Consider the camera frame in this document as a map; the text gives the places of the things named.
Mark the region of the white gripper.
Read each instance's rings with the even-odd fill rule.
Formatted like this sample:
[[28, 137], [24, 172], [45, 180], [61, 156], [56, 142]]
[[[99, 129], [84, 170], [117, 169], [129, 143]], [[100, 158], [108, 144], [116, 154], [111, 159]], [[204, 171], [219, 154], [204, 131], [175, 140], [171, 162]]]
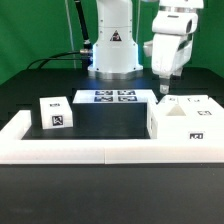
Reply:
[[152, 49], [152, 71], [160, 77], [160, 92], [169, 93], [170, 76], [179, 76], [190, 60], [193, 37], [191, 35], [155, 34]]

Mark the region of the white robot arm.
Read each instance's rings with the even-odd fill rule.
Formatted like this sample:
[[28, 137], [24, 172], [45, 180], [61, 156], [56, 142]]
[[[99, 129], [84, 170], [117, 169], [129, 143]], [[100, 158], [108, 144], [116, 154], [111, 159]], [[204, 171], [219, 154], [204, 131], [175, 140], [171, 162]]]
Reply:
[[[152, 72], [160, 78], [160, 92], [169, 92], [170, 78], [179, 76], [190, 60], [197, 11], [203, 0], [142, 0], [158, 2], [152, 23], [154, 37], [144, 44], [151, 59]], [[93, 45], [91, 77], [105, 80], [127, 79], [143, 70], [139, 64], [138, 44], [132, 36], [132, 0], [96, 0], [98, 39]]]

